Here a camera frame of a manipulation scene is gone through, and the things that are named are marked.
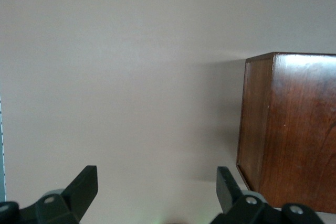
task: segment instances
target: brown wooden box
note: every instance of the brown wooden box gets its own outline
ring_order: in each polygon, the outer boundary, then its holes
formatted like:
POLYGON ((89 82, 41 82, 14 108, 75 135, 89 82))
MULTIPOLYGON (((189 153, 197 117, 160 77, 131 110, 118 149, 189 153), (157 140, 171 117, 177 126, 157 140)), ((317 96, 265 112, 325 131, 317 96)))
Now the brown wooden box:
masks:
POLYGON ((237 167, 274 207, 336 213, 336 56, 246 60, 237 167))

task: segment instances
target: wall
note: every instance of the wall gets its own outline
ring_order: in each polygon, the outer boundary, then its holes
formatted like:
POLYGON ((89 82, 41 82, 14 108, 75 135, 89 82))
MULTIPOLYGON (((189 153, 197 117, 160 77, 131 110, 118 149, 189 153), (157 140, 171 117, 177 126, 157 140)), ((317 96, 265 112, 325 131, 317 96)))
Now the wall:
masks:
POLYGON ((82 223, 209 223, 244 60, 336 52, 336 0, 0 0, 7 199, 97 165, 82 223))

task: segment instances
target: blue vertical strip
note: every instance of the blue vertical strip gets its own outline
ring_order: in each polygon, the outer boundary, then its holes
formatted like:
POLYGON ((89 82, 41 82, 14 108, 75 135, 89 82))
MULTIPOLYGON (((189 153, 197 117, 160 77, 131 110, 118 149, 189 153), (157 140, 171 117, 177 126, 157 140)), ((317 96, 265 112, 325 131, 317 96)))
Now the blue vertical strip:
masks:
POLYGON ((4 156, 4 138, 2 131, 1 99, 0 99, 0 124, 1 124, 0 202, 2 202, 6 201, 6 180, 5 180, 5 156, 4 156))

